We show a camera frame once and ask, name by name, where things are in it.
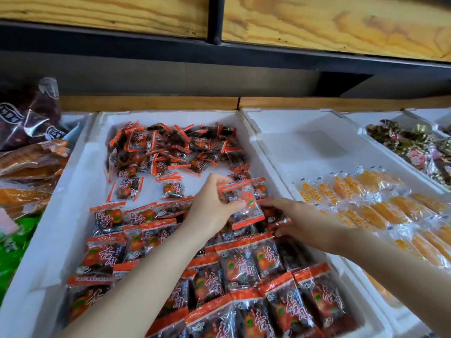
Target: black metal bar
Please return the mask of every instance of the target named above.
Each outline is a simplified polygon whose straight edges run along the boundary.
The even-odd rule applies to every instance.
[[[374,75],[362,73],[323,72],[319,77],[314,96],[340,97],[349,89]]]
[[[226,0],[209,0],[208,2],[208,32],[206,41],[209,44],[221,45],[224,4]]]
[[[0,22],[0,50],[451,78],[449,63],[225,42],[211,45],[196,39],[23,22]]]

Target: wood grain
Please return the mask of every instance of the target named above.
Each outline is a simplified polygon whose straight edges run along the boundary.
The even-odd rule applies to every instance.
[[[241,97],[240,108],[334,109],[340,112],[398,111],[406,108],[448,108],[451,96],[411,100],[376,100],[340,97]]]
[[[0,0],[0,18],[206,38],[208,0]]]
[[[101,112],[157,110],[236,110],[238,97],[61,96],[63,111]]]
[[[451,62],[438,0],[225,0],[222,39]]]

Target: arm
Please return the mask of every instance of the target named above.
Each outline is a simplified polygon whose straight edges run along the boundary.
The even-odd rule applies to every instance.
[[[101,301],[70,324],[60,338],[143,337],[189,261],[225,225],[231,214],[245,206],[243,201],[220,203],[218,182],[232,180],[210,174],[180,228],[152,250]]]
[[[362,267],[440,337],[451,337],[451,276],[364,229],[341,225],[310,205],[270,199],[293,222],[276,236],[290,235],[330,254],[342,255]]]

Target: styrofoam tray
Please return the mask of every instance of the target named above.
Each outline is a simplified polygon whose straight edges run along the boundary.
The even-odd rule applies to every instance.
[[[409,113],[419,119],[430,122],[434,130],[440,132],[444,137],[449,137],[449,135],[442,132],[442,129],[451,125],[451,108],[412,109],[409,110]]]
[[[41,288],[26,299],[28,311],[26,320],[15,321],[14,327],[24,327],[21,332],[9,332],[7,337],[39,337],[46,338],[57,333],[60,327],[57,322],[59,305],[63,301],[65,280],[76,269],[82,260],[82,249],[86,237],[92,234],[93,218],[89,215],[91,206],[103,204],[110,185],[107,183],[105,162],[107,159],[107,139],[128,121],[139,120],[142,124],[151,125],[163,122],[167,125],[186,126],[192,122],[214,124],[219,122],[237,128],[237,137],[251,161],[250,173],[254,177],[266,177],[268,193],[271,196],[291,198],[290,192],[272,168],[265,154],[255,140],[255,133],[237,111],[142,111],[125,113],[101,113],[97,117],[91,135],[85,146],[83,155],[74,173],[75,192],[81,197],[71,197],[65,201],[60,211],[54,216],[56,223],[63,223],[52,231],[52,249],[58,254],[48,257],[47,269],[43,273]],[[196,194],[210,172],[229,174],[226,164],[211,167],[201,178],[184,174],[183,183],[186,195]],[[161,189],[152,176],[144,176],[142,192],[136,202],[128,202],[126,209],[135,208],[157,200]],[[330,256],[314,251],[319,262],[330,261]],[[353,314],[360,327],[346,337],[391,337],[392,329],[367,291],[355,278],[346,264],[338,259],[332,272],[339,284],[341,292],[349,302]]]
[[[83,153],[93,119],[92,113],[63,114],[62,123],[68,128],[73,128],[77,123],[80,125],[68,138],[68,147],[72,149],[71,156],[3,299],[0,307],[0,337],[7,337],[10,330],[18,329],[13,324],[17,319],[26,320],[22,317],[27,311],[25,299],[33,290],[40,287],[49,256],[57,253],[52,249],[55,238],[52,238],[51,233],[56,226],[64,225],[64,222],[55,222],[54,215],[60,210],[64,199],[68,198],[69,194],[73,194],[71,181]]]
[[[242,111],[256,132],[258,144],[296,200],[303,200],[294,185],[301,178],[312,180],[330,172],[352,171],[359,165],[366,168],[382,165],[416,192],[430,196],[441,192],[428,178],[418,178],[416,171],[401,163],[398,156],[385,148],[378,149],[374,140],[365,140],[358,134],[361,125],[341,114],[330,110]],[[373,122],[373,114],[361,113],[361,121]],[[407,334],[406,337],[423,334],[421,321],[405,307],[395,309],[387,305],[360,267],[335,255],[328,258],[333,264],[346,262],[390,320],[395,334]]]
[[[391,155],[393,159],[397,159],[400,164],[403,164],[404,166],[406,166],[406,168],[409,168],[410,170],[414,171],[418,175],[418,177],[420,177],[422,180],[427,180],[429,183],[434,184],[437,190],[440,191],[440,193],[450,192],[446,187],[432,180],[431,178],[429,178],[428,176],[417,170],[413,165],[409,164],[403,158],[398,156],[396,153],[392,152],[384,145],[377,142],[375,139],[373,139],[371,136],[367,134],[367,131],[365,129],[365,127],[369,124],[378,125],[380,120],[387,119],[398,122],[405,129],[412,129],[417,124],[425,125],[428,127],[428,131],[433,131],[437,137],[439,138],[448,137],[443,132],[437,131],[436,124],[426,119],[415,116],[409,111],[363,112],[363,113],[347,113],[344,115],[348,119],[356,123],[356,125],[358,126],[359,135],[361,135],[365,140],[371,142],[373,145],[375,145],[375,147],[377,147],[379,150],[384,151],[384,153],[386,153],[387,155]]]

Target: hand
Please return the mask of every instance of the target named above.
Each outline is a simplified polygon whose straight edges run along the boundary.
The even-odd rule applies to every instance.
[[[272,198],[260,203],[274,206],[290,217],[292,224],[280,227],[276,236],[289,235],[319,250],[339,254],[339,246],[346,233],[353,230],[342,225],[338,219],[327,216],[311,205],[287,198]]]
[[[202,239],[202,246],[212,238],[226,224],[229,217],[245,208],[242,200],[222,204],[219,201],[217,185],[232,183],[229,177],[217,173],[210,173],[204,186],[196,194],[189,210],[189,214],[183,222],[189,226],[196,235]]]

